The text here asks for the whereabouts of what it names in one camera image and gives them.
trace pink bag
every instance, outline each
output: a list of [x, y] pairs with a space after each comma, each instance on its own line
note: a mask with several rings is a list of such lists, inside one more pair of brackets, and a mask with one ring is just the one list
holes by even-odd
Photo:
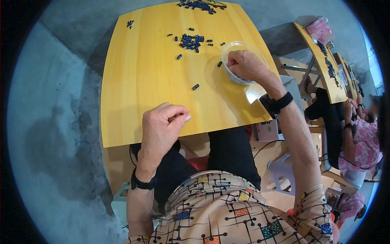
[[314, 23], [306, 27], [307, 32], [313, 38], [321, 42], [323, 45], [328, 44], [335, 35], [329, 25], [322, 18], [317, 19]]

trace beige patterned blouse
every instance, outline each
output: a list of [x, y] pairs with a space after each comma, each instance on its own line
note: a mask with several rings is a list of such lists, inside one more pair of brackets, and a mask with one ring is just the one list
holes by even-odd
[[171, 194], [167, 215], [152, 236], [133, 236], [125, 243], [333, 243], [322, 185], [307, 189], [293, 216], [265, 202], [242, 177], [216, 170], [199, 172]]

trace blue square pattern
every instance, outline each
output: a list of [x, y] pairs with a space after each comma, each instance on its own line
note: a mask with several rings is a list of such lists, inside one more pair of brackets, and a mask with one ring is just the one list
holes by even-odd
[[273, 222], [270, 225], [261, 227], [261, 232], [263, 233], [264, 239], [272, 238], [282, 231], [283, 231], [282, 226], [280, 225], [278, 220]]
[[189, 219], [190, 212], [182, 212], [175, 216], [175, 220]]
[[184, 186], [185, 183], [189, 182], [191, 180], [191, 177], [185, 179], [180, 185]]
[[319, 228], [321, 229], [321, 234], [323, 235], [332, 233], [332, 225], [330, 223], [320, 225]]

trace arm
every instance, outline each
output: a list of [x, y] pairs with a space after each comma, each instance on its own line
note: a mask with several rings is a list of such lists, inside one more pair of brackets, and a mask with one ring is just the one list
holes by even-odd
[[346, 219], [350, 218], [350, 217], [354, 217], [355, 215], [357, 215], [359, 211], [357, 211], [356, 209], [352, 209], [352, 210], [348, 210], [348, 211], [345, 211], [341, 217], [338, 219], [339, 223], [340, 224], [343, 224], [345, 222]]
[[[181, 128], [191, 119], [184, 106], [163, 103], [144, 113], [142, 118], [142, 144], [138, 152], [135, 176], [148, 183], [155, 176], [164, 155], [177, 140]], [[154, 190], [135, 188], [127, 196], [126, 218], [129, 238], [153, 232], [151, 217]]]
[[[250, 51], [230, 52], [228, 65], [230, 70], [240, 77], [259, 83], [275, 100], [279, 100], [287, 93], [277, 75]], [[305, 191], [314, 185], [322, 184], [321, 171], [310, 130], [294, 101], [281, 110], [278, 119], [293, 158], [297, 206], [300, 196]]]
[[[352, 124], [351, 116], [352, 116], [352, 105], [349, 103], [349, 101], [344, 102], [344, 119], [345, 124]], [[346, 160], [354, 163], [355, 162], [355, 152], [356, 152], [356, 145], [353, 142], [353, 135], [351, 129], [344, 129], [343, 131], [343, 150], [344, 150], [344, 157]]]
[[[362, 96], [359, 94], [357, 99], [358, 104], [362, 104]], [[361, 119], [365, 120], [365, 114], [363, 113], [363, 107], [358, 106], [358, 115]]]

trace black watch strap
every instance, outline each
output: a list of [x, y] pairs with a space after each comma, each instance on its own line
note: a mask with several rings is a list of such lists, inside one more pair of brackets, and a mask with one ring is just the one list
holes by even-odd
[[348, 123], [344, 126], [344, 129], [347, 129], [347, 128], [350, 128], [352, 130], [352, 124], [351, 123]]
[[154, 176], [150, 182], [145, 183], [142, 181], [139, 181], [137, 177], [135, 176], [135, 170], [137, 167], [133, 170], [133, 174], [131, 175], [131, 189], [134, 190], [135, 188], [139, 189], [145, 189], [145, 190], [152, 190], [156, 184], [157, 184], [157, 178]]
[[272, 111], [275, 114], [279, 114], [280, 110], [282, 108], [286, 107], [287, 105], [289, 105], [292, 100], [293, 100], [293, 96], [291, 95], [290, 92], [287, 92], [286, 95], [284, 95], [279, 100], [271, 99], [270, 100], [270, 104], [271, 104], [271, 107], [272, 107]]

